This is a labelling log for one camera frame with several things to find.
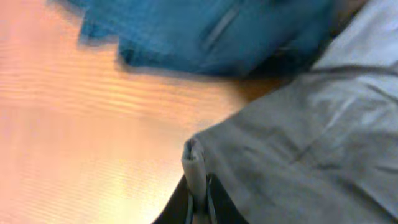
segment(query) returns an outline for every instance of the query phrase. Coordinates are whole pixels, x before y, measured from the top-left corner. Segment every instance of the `gray fabric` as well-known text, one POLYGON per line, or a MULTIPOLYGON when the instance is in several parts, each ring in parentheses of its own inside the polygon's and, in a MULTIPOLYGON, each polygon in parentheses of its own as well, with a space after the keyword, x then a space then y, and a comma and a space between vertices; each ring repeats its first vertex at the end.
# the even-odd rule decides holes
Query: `gray fabric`
POLYGON ((249 223, 398 223, 397 16, 396 0, 368 3, 317 72, 196 134, 183 163, 249 223))

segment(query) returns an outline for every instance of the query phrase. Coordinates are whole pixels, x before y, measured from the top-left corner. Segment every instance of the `cloth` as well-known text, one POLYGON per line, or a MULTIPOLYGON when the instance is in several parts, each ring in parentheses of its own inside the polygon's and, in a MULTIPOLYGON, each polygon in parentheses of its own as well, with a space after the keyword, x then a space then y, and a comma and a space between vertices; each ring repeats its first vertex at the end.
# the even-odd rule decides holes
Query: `cloth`
POLYGON ((308 68, 328 39, 334 0, 69 0, 85 7, 82 40, 117 35, 129 65, 244 77, 308 68))
POLYGON ((398 223, 398 1, 371 0, 313 71, 188 141, 249 223, 398 223))

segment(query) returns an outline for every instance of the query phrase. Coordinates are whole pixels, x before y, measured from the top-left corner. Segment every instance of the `blue garment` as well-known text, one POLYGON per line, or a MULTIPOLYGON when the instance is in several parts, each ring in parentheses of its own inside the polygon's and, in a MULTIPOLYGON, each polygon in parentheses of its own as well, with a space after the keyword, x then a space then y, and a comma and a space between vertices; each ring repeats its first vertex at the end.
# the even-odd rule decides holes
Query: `blue garment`
POLYGON ((333 0, 69 0, 81 35, 119 36, 132 66, 244 77, 281 47, 279 71, 303 69, 328 38, 333 0))

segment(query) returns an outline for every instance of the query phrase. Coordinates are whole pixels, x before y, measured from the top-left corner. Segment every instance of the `garment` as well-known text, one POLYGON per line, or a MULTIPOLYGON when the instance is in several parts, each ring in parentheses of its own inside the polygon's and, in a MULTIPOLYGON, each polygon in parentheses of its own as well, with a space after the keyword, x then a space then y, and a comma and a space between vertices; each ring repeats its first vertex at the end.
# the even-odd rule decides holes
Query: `garment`
POLYGON ((397 18, 371 0, 312 72, 194 135, 196 209, 216 175, 248 223, 398 223, 397 18))
POLYGON ((308 68, 328 39, 335 2, 69 1, 86 8, 82 39, 119 36, 127 64, 225 77, 245 77, 276 52, 283 64, 269 70, 308 68))

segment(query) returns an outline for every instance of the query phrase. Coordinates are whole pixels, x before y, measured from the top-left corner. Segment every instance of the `wooden surface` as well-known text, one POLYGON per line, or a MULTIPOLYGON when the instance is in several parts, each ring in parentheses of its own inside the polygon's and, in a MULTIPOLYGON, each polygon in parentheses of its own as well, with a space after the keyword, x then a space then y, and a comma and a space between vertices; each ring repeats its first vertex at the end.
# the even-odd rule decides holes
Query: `wooden surface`
POLYGON ((150 223, 182 175, 183 144, 276 81, 127 73, 80 19, 1 0, 0 223, 150 223))

